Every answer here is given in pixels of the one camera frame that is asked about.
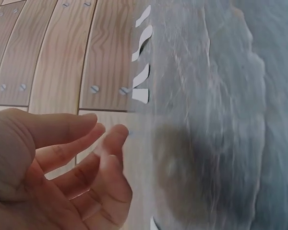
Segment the screw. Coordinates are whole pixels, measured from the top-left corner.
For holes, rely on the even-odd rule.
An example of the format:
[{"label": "screw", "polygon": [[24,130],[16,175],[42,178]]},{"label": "screw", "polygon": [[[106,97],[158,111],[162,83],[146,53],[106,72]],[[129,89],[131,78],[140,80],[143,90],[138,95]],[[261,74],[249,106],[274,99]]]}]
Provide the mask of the screw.
[{"label": "screw", "polygon": [[0,86],[0,90],[1,90],[1,91],[5,91],[5,90],[6,90],[6,84],[2,84],[2,85]]},{"label": "screw", "polygon": [[120,88],[120,94],[121,95],[126,95],[127,93],[129,93],[129,89],[127,89],[126,87],[121,87]]},{"label": "screw", "polygon": [[98,91],[99,91],[99,87],[98,86],[96,86],[96,85],[91,86],[91,92],[92,93],[98,93]]},{"label": "screw", "polygon": [[25,91],[27,86],[25,84],[20,84],[19,90],[20,91]]}]

